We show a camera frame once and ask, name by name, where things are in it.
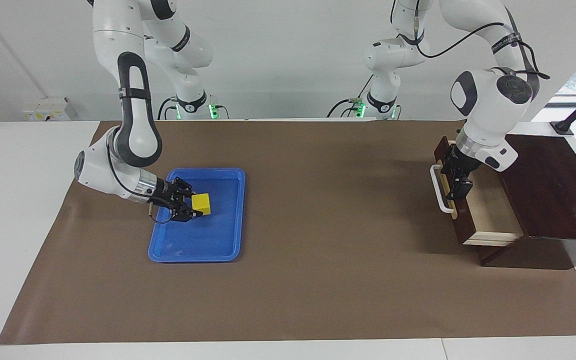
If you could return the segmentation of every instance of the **white table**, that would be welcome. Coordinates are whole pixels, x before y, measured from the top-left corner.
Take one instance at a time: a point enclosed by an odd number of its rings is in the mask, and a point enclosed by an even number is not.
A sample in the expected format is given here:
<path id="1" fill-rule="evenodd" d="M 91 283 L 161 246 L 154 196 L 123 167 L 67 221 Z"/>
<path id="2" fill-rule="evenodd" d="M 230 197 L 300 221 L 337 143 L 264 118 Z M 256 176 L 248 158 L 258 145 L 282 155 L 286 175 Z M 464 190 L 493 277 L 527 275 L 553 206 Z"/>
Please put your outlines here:
<path id="1" fill-rule="evenodd" d="M 0 332 L 73 180 L 74 159 L 98 125 L 0 122 Z M 547 123 L 520 123 L 513 132 L 554 135 Z M 7 358 L 564 360 L 576 359 L 576 336 L 0 346 Z"/>

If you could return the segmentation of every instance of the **yellow cube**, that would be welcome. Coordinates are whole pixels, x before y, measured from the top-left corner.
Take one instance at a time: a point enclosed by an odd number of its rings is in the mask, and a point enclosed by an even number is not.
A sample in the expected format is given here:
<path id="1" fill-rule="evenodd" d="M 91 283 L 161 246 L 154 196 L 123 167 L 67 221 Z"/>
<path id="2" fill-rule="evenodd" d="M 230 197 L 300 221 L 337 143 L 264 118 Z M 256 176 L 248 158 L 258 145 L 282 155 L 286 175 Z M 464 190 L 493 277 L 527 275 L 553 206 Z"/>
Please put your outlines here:
<path id="1" fill-rule="evenodd" d="M 202 212 L 204 215 L 210 215 L 210 196 L 206 193 L 194 194 L 192 198 L 192 209 Z"/>

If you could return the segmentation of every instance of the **plastic tray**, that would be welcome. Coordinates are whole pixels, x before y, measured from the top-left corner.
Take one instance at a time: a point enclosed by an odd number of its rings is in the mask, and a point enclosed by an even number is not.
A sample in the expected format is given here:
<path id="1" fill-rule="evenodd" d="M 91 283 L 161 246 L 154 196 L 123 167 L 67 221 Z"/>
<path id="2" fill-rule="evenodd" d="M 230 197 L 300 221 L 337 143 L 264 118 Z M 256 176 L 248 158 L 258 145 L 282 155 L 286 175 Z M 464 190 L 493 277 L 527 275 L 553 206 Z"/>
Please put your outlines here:
<path id="1" fill-rule="evenodd" d="M 182 178 L 197 194 L 210 194 L 210 215 L 188 222 L 156 223 L 148 257 L 158 263 L 221 263 L 240 254 L 246 174 L 238 168 L 176 168 L 171 182 Z M 157 220 L 169 211 L 160 208 Z"/>

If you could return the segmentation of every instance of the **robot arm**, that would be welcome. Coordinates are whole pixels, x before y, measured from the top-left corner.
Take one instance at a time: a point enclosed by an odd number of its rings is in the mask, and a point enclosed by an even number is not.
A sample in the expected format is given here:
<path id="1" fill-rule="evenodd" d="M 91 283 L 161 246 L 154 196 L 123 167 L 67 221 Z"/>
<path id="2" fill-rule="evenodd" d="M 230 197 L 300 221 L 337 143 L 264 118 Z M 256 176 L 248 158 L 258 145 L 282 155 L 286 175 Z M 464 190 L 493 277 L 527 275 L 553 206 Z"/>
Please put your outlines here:
<path id="1" fill-rule="evenodd" d="M 510 11 L 496 0 L 440 0 L 441 14 L 452 27 L 477 32 L 491 46 L 495 68 L 464 71 L 450 99 L 466 123 L 445 156 L 443 172 L 452 184 L 448 199 L 465 198 L 473 187 L 468 178 L 480 164 L 504 171 L 518 157 L 505 136 L 524 116 L 540 88 L 538 73 L 526 56 L 525 44 Z"/>
<path id="2" fill-rule="evenodd" d="M 398 0 L 391 19 L 397 37 L 378 41 L 366 51 L 365 63 L 375 77 L 363 98 L 366 116 L 390 118 L 401 84 L 396 69 L 438 56 L 427 55 L 430 46 L 425 37 L 425 15 L 433 1 Z M 473 186 L 468 175 L 480 164 L 503 171 L 517 159 L 505 135 L 537 96 L 538 76 L 548 77 L 528 60 L 515 21 L 498 0 L 439 0 L 439 6 L 451 27 L 485 39 L 497 64 L 487 70 L 464 71 L 450 92 L 466 124 L 446 155 L 443 171 L 452 174 L 454 182 L 448 198 L 465 198 Z"/>
<path id="3" fill-rule="evenodd" d="M 167 20 L 147 20 L 153 33 L 144 44 L 146 60 L 158 66 L 171 80 L 182 119 L 212 117 L 212 96 L 206 93 L 195 69 L 213 61 L 208 41 L 190 31 L 178 16 Z M 182 34 L 181 40 L 169 34 Z"/>
<path id="4" fill-rule="evenodd" d="M 366 105 L 365 115 L 377 119 L 390 119 L 395 109 L 395 101 L 402 80 L 395 73 L 397 69 L 409 68 L 422 64 L 426 58 L 419 52 L 428 52 L 430 45 L 425 40 L 426 13 L 433 5 L 433 0 L 419 0 L 418 20 L 414 13 L 418 0 L 398 0 L 392 13 L 391 22 L 398 32 L 395 38 L 382 39 L 373 43 L 364 55 L 363 61 L 374 75 L 370 89 L 363 95 L 362 102 Z M 414 23 L 418 24 L 418 41 L 409 40 L 414 37 Z"/>
<path id="5" fill-rule="evenodd" d="M 188 28 L 174 20 L 175 11 L 175 3 L 168 0 L 94 1 L 94 50 L 99 63 L 117 80 L 123 121 L 79 153 L 75 178 L 96 191 L 165 207 L 169 221 L 185 222 L 203 215 L 186 203 L 195 194 L 191 185 L 180 178 L 168 182 L 142 169 L 162 153 L 144 62 L 143 21 L 150 21 L 153 34 L 167 43 L 177 39 L 171 51 L 193 48 Z"/>

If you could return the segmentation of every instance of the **drawer handle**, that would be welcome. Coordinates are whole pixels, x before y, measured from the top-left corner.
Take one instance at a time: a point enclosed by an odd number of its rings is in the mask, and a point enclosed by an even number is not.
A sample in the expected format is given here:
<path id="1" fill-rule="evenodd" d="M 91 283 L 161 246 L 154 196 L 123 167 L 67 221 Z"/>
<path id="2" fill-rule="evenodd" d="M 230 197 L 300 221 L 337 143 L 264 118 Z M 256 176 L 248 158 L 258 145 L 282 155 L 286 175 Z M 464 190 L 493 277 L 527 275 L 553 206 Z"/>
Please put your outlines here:
<path id="1" fill-rule="evenodd" d="M 440 170 L 442 166 L 440 164 L 434 164 L 430 166 L 430 178 L 432 178 L 432 186 L 434 186 L 434 194 L 437 196 L 437 205 L 439 209 L 446 214 L 454 214 L 455 210 L 444 205 L 444 198 L 442 197 L 442 192 L 439 190 L 439 179 L 437 178 L 437 170 Z"/>

